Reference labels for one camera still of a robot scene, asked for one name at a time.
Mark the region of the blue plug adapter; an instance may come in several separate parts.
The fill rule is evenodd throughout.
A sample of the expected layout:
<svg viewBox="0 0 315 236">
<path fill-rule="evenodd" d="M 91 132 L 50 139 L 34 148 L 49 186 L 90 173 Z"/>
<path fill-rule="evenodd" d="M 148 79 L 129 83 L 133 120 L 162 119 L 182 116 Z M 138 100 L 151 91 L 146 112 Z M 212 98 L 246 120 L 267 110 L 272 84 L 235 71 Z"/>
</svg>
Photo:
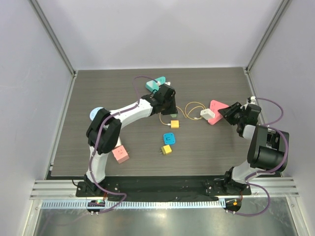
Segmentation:
<svg viewBox="0 0 315 236">
<path fill-rule="evenodd" d="M 163 141 L 165 145 L 174 145 L 176 143 L 174 133 L 165 133 L 163 134 Z"/>
</svg>

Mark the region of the yellow plug adapter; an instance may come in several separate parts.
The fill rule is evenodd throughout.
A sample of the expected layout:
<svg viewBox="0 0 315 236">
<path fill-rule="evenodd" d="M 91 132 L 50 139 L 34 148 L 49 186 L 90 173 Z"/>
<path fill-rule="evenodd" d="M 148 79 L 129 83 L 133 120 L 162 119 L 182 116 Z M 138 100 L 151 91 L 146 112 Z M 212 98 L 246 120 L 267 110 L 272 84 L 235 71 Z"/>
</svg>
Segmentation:
<svg viewBox="0 0 315 236">
<path fill-rule="evenodd" d="M 172 153 L 172 148 L 170 145 L 164 145 L 160 148 L 160 153 L 163 155 L 169 155 Z"/>
</svg>

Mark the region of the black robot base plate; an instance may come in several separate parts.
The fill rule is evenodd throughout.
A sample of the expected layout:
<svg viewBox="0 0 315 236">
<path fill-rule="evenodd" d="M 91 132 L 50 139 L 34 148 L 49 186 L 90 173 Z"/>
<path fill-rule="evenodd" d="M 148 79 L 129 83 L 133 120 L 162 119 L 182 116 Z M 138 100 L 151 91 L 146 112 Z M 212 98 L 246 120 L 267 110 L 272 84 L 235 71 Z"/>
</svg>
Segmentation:
<svg viewBox="0 0 315 236">
<path fill-rule="evenodd" d="M 87 176 L 78 183 L 76 196 L 96 197 L 104 196 L 103 189 L 118 193 L 126 193 L 127 197 L 148 196 L 156 197 L 159 193 L 193 194 L 209 197 L 224 195 L 251 195 L 251 188 L 246 184 L 236 183 L 224 176 L 107 176 L 99 183 L 94 182 Z"/>
</svg>

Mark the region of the white charger plug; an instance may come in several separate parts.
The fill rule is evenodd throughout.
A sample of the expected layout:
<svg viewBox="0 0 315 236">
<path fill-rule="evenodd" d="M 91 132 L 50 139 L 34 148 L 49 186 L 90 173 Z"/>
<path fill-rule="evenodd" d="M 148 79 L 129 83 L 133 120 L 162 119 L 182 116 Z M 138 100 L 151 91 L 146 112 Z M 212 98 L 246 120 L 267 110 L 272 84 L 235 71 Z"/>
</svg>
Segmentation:
<svg viewBox="0 0 315 236">
<path fill-rule="evenodd" d="M 200 116 L 204 118 L 205 120 L 209 120 L 209 119 L 215 118 L 215 113 L 208 108 L 208 109 L 201 110 Z"/>
</svg>

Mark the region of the yellow charger plug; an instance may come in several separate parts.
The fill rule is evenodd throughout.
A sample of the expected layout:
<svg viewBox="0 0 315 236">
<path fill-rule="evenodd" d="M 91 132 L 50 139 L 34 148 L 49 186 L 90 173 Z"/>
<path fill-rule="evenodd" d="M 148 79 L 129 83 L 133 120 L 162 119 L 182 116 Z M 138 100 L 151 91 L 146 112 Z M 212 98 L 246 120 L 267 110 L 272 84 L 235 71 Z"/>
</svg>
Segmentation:
<svg viewBox="0 0 315 236">
<path fill-rule="evenodd" d="M 181 126 L 181 123 L 178 120 L 171 120 L 170 127 L 171 129 L 179 129 Z"/>
</svg>

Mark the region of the pink triangular power strip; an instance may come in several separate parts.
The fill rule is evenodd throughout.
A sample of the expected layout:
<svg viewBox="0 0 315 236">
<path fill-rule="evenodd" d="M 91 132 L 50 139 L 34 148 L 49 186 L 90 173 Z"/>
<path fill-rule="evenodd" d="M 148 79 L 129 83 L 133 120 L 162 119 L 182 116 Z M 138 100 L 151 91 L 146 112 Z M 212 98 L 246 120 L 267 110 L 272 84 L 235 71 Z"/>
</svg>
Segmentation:
<svg viewBox="0 0 315 236">
<path fill-rule="evenodd" d="M 227 107 L 229 107 L 229 105 L 226 105 L 216 100 L 212 100 L 210 102 L 209 108 L 215 114 L 215 117 L 208 119 L 208 123 L 210 125 L 215 125 L 218 121 L 220 121 L 222 119 L 222 115 L 219 113 L 219 109 L 225 109 Z"/>
</svg>

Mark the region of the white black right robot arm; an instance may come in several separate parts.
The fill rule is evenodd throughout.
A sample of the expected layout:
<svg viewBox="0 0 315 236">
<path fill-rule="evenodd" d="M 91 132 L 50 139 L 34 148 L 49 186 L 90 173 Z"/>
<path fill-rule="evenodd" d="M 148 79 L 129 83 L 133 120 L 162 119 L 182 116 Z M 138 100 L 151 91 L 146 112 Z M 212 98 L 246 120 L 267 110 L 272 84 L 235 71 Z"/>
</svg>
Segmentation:
<svg viewBox="0 0 315 236">
<path fill-rule="evenodd" d="M 248 181 L 266 174 L 282 172 L 287 167 L 289 133 L 259 125 L 261 107 L 254 101 L 241 105 L 239 102 L 219 109 L 218 112 L 231 125 L 237 125 L 240 137 L 251 141 L 247 160 L 225 172 L 221 182 L 227 195 L 243 192 Z"/>
</svg>

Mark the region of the pink cube socket adapter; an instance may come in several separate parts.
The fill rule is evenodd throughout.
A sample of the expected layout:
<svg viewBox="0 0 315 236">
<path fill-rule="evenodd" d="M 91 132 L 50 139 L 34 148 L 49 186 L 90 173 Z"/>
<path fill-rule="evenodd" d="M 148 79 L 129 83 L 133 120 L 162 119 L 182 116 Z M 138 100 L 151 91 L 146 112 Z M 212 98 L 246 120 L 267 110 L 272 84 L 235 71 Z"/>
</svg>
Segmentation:
<svg viewBox="0 0 315 236">
<path fill-rule="evenodd" d="M 128 152 L 123 145 L 118 146 L 112 150 L 112 153 L 119 164 L 129 160 Z"/>
</svg>

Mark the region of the teal triangular power strip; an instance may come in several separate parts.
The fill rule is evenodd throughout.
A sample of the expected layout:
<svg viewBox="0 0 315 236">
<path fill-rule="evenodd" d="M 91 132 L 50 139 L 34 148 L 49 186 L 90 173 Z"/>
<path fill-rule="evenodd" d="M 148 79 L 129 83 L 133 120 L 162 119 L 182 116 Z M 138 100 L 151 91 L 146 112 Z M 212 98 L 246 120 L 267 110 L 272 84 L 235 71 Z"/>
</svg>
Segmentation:
<svg viewBox="0 0 315 236">
<path fill-rule="evenodd" d="M 166 82 L 166 77 L 162 76 L 162 77 L 158 77 L 156 78 L 154 81 L 150 80 L 145 84 L 145 88 L 150 91 L 155 93 L 156 91 L 159 90 L 159 86 L 164 84 Z"/>
</svg>

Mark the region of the light blue round power strip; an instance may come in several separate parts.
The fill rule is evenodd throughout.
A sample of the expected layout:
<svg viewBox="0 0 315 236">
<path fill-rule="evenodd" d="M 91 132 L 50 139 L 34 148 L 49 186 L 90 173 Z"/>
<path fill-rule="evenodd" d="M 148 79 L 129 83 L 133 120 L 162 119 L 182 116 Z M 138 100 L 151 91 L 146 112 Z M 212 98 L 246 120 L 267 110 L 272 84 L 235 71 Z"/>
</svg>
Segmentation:
<svg viewBox="0 0 315 236">
<path fill-rule="evenodd" d="M 94 120 L 94 118 L 96 117 L 98 111 L 101 110 L 101 109 L 103 109 L 103 107 L 96 107 L 96 108 L 91 110 L 90 115 L 89 115 L 91 121 Z"/>
</svg>

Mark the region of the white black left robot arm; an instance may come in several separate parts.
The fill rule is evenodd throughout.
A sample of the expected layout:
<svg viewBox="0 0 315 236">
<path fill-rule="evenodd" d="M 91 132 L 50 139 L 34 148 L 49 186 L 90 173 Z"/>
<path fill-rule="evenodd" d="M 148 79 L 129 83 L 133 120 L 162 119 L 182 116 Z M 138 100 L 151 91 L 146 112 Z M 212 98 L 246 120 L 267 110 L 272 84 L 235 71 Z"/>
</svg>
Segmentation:
<svg viewBox="0 0 315 236">
<path fill-rule="evenodd" d="M 107 158 L 116 147 L 121 130 L 155 114 L 176 114 L 175 94 L 173 87 L 162 84 L 155 93 L 143 95 L 128 106 L 111 111 L 105 108 L 98 110 L 86 132 L 90 158 L 84 183 L 89 193 L 97 197 L 106 191 L 102 181 L 105 180 Z"/>
</svg>

